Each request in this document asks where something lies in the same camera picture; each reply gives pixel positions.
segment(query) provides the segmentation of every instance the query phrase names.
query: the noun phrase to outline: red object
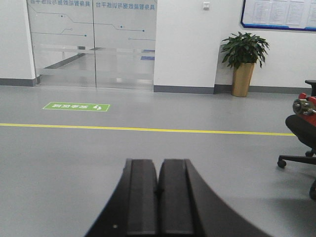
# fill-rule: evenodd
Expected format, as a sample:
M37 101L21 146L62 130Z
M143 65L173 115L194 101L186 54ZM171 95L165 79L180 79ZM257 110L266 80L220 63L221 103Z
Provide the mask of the red object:
M301 99L301 96L303 97L305 95L305 98L303 99L307 99L308 101L311 101L315 106L316 106L316 97L311 96L311 97L307 97L306 98L306 94L305 93L301 93L299 96L299 99ZM312 114L312 115L300 115L304 120L306 120L307 122L309 122L310 124L316 126L316 114Z
M307 97L306 93L301 93L298 98L301 100L304 100L304 99L306 99L306 97Z

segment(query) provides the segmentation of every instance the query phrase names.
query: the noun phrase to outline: gold planter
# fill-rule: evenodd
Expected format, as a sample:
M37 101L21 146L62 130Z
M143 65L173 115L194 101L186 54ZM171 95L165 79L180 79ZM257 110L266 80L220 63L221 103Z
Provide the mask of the gold planter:
M247 96L254 67L254 63L242 63L238 69L234 68L232 90L233 96Z

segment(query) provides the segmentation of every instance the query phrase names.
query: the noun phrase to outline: green floor sign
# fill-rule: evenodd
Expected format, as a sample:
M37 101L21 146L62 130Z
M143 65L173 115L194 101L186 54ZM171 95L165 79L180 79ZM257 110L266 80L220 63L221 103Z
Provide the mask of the green floor sign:
M83 103L64 103L50 102L44 110L79 110L79 111L101 111L106 112L111 105L108 104L83 104Z

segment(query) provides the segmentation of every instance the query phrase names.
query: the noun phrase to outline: glass door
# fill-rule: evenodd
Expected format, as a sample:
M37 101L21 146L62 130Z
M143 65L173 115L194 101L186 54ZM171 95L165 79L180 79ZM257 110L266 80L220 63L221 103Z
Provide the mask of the glass door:
M27 0L41 85L153 89L157 0Z
M96 85L153 89L156 0L94 1Z
M27 0L41 85L95 87L92 0Z

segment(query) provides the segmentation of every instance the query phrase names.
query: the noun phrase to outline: green leaves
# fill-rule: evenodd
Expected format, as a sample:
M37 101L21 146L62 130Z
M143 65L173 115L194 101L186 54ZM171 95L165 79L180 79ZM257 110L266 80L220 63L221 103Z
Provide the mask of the green leaves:
M262 67L262 63L266 61L264 54L267 54L266 48L269 49L269 43L251 33L238 32L238 35L232 35L235 37L222 40L227 41L226 44L221 45L221 52L226 52L222 63L228 61L228 67L238 68L241 63L257 63L259 60L260 67Z

